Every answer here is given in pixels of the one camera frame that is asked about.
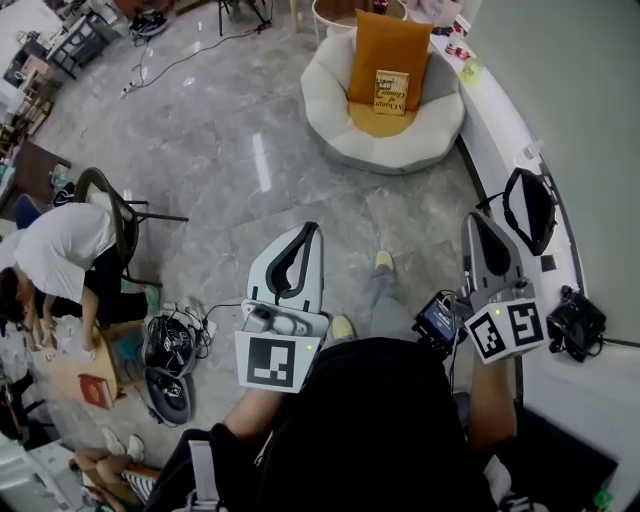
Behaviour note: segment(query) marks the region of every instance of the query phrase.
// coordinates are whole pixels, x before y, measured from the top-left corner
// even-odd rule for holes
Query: jeans
[[[413,317],[400,304],[400,286],[395,274],[385,265],[373,271],[367,284],[369,331],[366,338],[392,338],[417,342],[420,335],[411,329]],[[353,341],[356,337],[327,340],[324,348]]]

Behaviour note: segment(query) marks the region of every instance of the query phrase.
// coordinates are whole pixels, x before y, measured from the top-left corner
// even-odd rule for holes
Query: yellow shoe
[[[343,340],[355,337],[353,325],[349,322],[349,319],[344,315],[338,315],[333,317],[331,322],[331,335],[334,340]]]
[[[396,266],[393,264],[393,258],[391,257],[391,254],[389,254],[388,251],[380,251],[378,252],[378,254],[376,254],[376,262],[375,262],[376,270],[378,270],[378,267],[380,265],[389,267],[389,270],[391,270],[391,272],[395,272],[396,270]]]

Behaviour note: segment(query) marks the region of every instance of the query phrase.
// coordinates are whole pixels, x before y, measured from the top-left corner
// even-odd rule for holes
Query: wall
[[[639,28],[636,0],[483,0],[469,34],[544,140],[606,335],[637,343]]]
[[[0,74],[4,74],[13,56],[20,49],[16,33],[35,30],[49,37],[55,34],[62,22],[42,0],[18,0],[0,10]],[[15,88],[0,79],[0,101],[7,104]]]

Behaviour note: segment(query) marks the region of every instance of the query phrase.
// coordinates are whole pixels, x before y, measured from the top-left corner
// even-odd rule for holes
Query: cable
[[[179,60],[176,60],[176,61],[172,62],[166,68],[164,68],[162,70],[162,72],[158,76],[156,76],[153,80],[151,80],[151,82],[145,84],[144,83],[144,78],[142,78],[142,61],[144,59],[145,53],[147,53],[147,46],[149,44],[149,40],[147,39],[146,44],[145,44],[145,48],[144,48],[144,50],[142,52],[142,55],[140,56],[140,62],[138,64],[136,64],[131,69],[131,71],[135,71],[136,68],[138,68],[138,71],[139,71],[139,74],[140,74],[140,84],[138,84],[138,85],[136,85],[136,84],[130,85],[131,88],[129,90],[127,90],[125,88],[124,93],[125,94],[131,94],[132,92],[137,91],[138,89],[144,89],[145,87],[149,87],[150,85],[155,83],[157,80],[159,80],[160,77],[162,75],[164,75],[167,71],[169,71],[173,66],[175,66],[177,64],[180,64],[181,62],[186,62],[189,59],[191,59],[191,58],[195,57],[196,55],[198,55],[199,53],[206,52],[206,51],[209,51],[209,50],[213,50],[213,49],[217,48],[218,46],[220,46],[225,41],[228,41],[230,39],[241,39],[243,37],[248,37],[248,36],[250,36],[252,34],[255,34],[255,33],[259,34],[263,30],[266,30],[267,28],[269,28],[271,26],[271,21],[273,20],[273,3],[274,3],[273,0],[271,0],[271,12],[269,14],[269,19],[265,20],[264,23],[260,23],[260,25],[258,25],[256,28],[248,30],[244,34],[238,34],[238,35],[235,35],[235,36],[227,36],[227,37],[221,39],[220,41],[218,41],[216,44],[214,44],[212,46],[207,46],[206,48],[201,48],[200,50],[198,50],[197,52],[192,53],[188,57],[184,57],[183,59],[179,59]]]
[[[196,345],[198,349],[202,349],[202,348],[206,349],[206,353],[204,355],[196,355],[196,359],[201,360],[209,357],[209,347],[211,347],[211,345],[213,344],[213,340],[211,339],[211,336],[209,336],[209,330],[207,329],[207,327],[209,323],[209,315],[213,312],[213,310],[216,308],[229,308],[229,307],[240,307],[240,306],[242,306],[242,304],[239,304],[239,303],[238,304],[215,304],[211,306],[209,311],[207,311],[207,314],[204,315],[204,318],[201,320],[202,331],[204,335],[198,339],[198,343]]]
[[[442,294],[443,297],[453,297],[454,299],[457,297],[456,293],[453,290],[442,289],[438,291],[438,294]],[[451,366],[449,366],[449,392],[453,395],[453,383],[455,380],[455,365],[456,365],[456,355],[458,354],[458,341],[460,339],[460,329],[456,328],[456,314],[451,307],[449,307],[449,313],[451,313],[451,329],[455,331],[455,337],[453,340],[453,349],[451,351]]]
[[[237,304],[216,304],[215,306],[211,306],[211,309],[209,309],[209,311],[207,311],[207,314],[204,315],[204,319],[208,320],[209,319],[209,315],[216,308],[230,308],[230,307],[240,307],[240,306],[242,306],[242,304],[240,304],[240,303],[237,303]]]

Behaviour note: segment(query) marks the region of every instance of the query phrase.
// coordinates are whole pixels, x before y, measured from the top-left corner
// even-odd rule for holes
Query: bag
[[[522,178],[522,190],[524,200],[529,214],[529,231],[531,238],[520,229],[515,215],[509,207],[509,195],[513,190],[518,178]],[[507,181],[504,192],[488,197],[478,205],[479,210],[484,209],[496,197],[502,196],[502,207],[504,208],[504,218],[520,239],[529,248],[534,256],[540,256],[549,245],[553,236],[553,228],[557,224],[556,201],[547,188],[542,176],[533,173],[528,169],[516,167]]]

